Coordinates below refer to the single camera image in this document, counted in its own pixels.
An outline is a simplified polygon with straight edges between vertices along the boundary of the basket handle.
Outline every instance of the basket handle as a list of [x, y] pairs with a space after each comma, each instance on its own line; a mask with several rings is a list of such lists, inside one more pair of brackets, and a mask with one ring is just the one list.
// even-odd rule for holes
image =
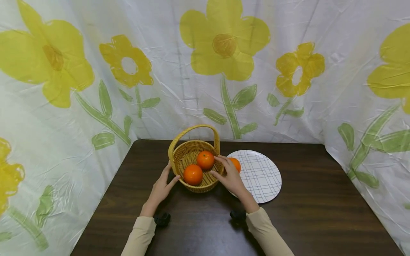
[[216, 154], [217, 155], [221, 154], [221, 149], [219, 147], [219, 134], [218, 134], [218, 132], [216, 131], [216, 129], [214, 127], [212, 127], [210, 125], [195, 125], [195, 126], [189, 127], [187, 129], [185, 129], [184, 131], [182, 131], [178, 136], [176, 136], [175, 139], [171, 142], [171, 145], [169, 145], [169, 148], [168, 148], [168, 157], [169, 157], [169, 160], [171, 161], [172, 170], [173, 170], [175, 175], [177, 175], [176, 174], [176, 168], [175, 168], [175, 162], [174, 162], [174, 149], [175, 149], [175, 146], [177, 145], [178, 141], [185, 134], [187, 134], [189, 131], [191, 131], [193, 129], [196, 129], [196, 128], [199, 128], [199, 127], [208, 127], [210, 129], [212, 129], [212, 131], [214, 132], [214, 148], [215, 148]]

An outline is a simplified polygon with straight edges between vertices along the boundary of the floral curtain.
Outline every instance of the floral curtain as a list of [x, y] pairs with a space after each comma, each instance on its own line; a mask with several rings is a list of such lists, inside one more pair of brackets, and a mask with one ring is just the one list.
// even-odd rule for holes
[[5, 1], [0, 254], [69, 255], [134, 140], [207, 123], [223, 140], [324, 144], [410, 255], [409, 8]]

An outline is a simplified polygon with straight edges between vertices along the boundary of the yellow flower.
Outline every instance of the yellow flower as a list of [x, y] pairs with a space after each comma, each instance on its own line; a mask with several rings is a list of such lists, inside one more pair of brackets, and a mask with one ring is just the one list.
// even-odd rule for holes
[[[302, 43], [297, 51], [285, 53], [277, 59], [276, 69], [281, 75], [276, 79], [276, 86], [283, 96], [303, 95], [310, 88], [310, 80], [325, 71], [325, 59], [319, 53], [313, 54], [313, 50], [313, 43]], [[293, 75], [298, 67], [302, 69], [302, 76], [298, 84], [294, 85]]]
[[379, 97], [402, 99], [404, 112], [410, 114], [410, 23], [395, 29], [380, 46], [378, 66], [367, 78], [370, 89]]
[[21, 164], [7, 163], [10, 152], [9, 142], [0, 138], [0, 216], [9, 207], [8, 197], [17, 193], [18, 184], [24, 179], [24, 168]]
[[[150, 76], [152, 70], [150, 60], [140, 49], [133, 47], [125, 35], [114, 36], [112, 43], [100, 44], [100, 52], [104, 60], [111, 65], [111, 72], [115, 79], [126, 87], [132, 88], [138, 83], [153, 84], [154, 80]], [[124, 70], [124, 64], [131, 67]]]
[[56, 107], [69, 108], [70, 90], [82, 91], [94, 81], [82, 35], [64, 20], [43, 23], [31, 6], [22, 0], [17, 3], [29, 32], [0, 33], [0, 69], [25, 83], [44, 83], [47, 100]]
[[237, 81], [251, 77], [253, 56], [269, 43], [271, 35], [264, 21], [241, 15], [241, 0], [208, 0], [206, 16], [189, 10], [181, 17], [181, 37], [194, 49], [191, 65], [195, 72], [224, 73]]

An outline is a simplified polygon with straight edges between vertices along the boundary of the person's left hand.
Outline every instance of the person's left hand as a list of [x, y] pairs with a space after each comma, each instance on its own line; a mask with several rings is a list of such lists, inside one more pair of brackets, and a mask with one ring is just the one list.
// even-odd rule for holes
[[180, 179], [181, 176], [177, 175], [171, 180], [171, 182], [169, 182], [169, 184], [166, 184], [170, 169], [171, 163], [170, 161], [168, 161], [168, 165], [165, 166], [161, 176], [159, 177], [157, 182], [154, 183], [153, 189], [151, 190], [151, 194], [147, 202], [144, 204], [144, 206], [142, 206], [140, 216], [153, 217], [158, 205], [168, 196], [172, 187]]

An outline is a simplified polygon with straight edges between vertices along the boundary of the person's right hand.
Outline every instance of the person's right hand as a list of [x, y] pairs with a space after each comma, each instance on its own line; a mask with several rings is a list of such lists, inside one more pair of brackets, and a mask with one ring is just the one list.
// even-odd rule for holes
[[232, 192], [236, 197], [240, 194], [247, 192], [244, 183], [242, 182], [241, 176], [233, 165], [232, 161], [225, 156], [215, 156], [215, 160], [221, 162], [226, 170], [226, 177], [222, 177], [219, 173], [211, 171], [212, 175], [217, 178], [222, 185], [225, 186], [230, 192]]
[[245, 188], [239, 172], [236, 170], [232, 161], [225, 156], [215, 156], [215, 160], [221, 162], [226, 170], [226, 177], [222, 177], [219, 173], [211, 171], [212, 175], [217, 178], [222, 185], [232, 192], [244, 205], [247, 213], [253, 213], [259, 210], [259, 205], [253, 198], [252, 194]]

